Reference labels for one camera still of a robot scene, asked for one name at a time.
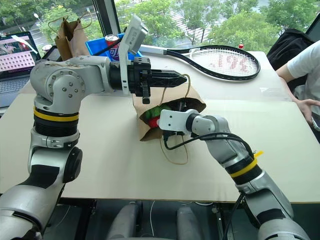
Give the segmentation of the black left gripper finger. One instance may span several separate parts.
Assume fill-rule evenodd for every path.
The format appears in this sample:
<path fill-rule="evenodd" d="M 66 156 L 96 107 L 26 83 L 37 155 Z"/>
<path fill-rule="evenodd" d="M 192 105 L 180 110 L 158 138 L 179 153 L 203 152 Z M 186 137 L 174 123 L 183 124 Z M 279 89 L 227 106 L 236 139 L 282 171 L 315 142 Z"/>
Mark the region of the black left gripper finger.
<path fill-rule="evenodd" d="M 149 86 L 151 88 L 174 88 L 187 81 L 184 76 L 166 77 L 166 76 L 152 76 Z"/>
<path fill-rule="evenodd" d="M 153 78 L 180 78 L 182 75 L 174 70 L 151 69 Z"/>

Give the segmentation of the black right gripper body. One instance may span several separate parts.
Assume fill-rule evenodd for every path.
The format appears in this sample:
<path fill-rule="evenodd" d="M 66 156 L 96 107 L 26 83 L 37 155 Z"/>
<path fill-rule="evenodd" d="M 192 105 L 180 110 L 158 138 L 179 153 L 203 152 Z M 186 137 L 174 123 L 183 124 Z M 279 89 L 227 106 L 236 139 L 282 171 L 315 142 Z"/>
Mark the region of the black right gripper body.
<path fill-rule="evenodd" d="M 184 100 L 177 100 L 172 104 L 172 109 L 177 112 L 185 112 L 188 110 L 187 104 Z"/>

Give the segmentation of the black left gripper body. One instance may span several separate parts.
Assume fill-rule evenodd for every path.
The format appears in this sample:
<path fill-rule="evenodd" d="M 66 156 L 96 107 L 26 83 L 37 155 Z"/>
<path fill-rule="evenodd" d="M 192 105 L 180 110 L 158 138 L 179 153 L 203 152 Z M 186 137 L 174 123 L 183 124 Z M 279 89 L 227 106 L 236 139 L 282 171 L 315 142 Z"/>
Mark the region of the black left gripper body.
<path fill-rule="evenodd" d="M 151 62 L 148 57 L 135 57 L 127 67 L 129 92 L 142 98 L 144 105 L 150 104 Z"/>

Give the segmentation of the person's bare hand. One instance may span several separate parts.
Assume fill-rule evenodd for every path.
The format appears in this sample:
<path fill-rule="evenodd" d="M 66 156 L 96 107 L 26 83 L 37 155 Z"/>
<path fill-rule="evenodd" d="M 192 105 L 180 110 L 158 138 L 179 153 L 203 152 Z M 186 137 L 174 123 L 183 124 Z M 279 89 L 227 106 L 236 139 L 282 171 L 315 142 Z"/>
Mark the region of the person's bare hand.
<path fill-rule="evenodd" d="M 306 122 L 313 127 L 318 132 L 320 131 L 320 127 L 316 125 L 316 122 L 312 118 L 312 106 L 320 106 L 320 102 L 313 99 L 305 99 L 305 100 L 299 100 L 295 97 L 293 97 L 293 102 L 296 103 L 298 106 L 300 112 L 304 116 Z"/>

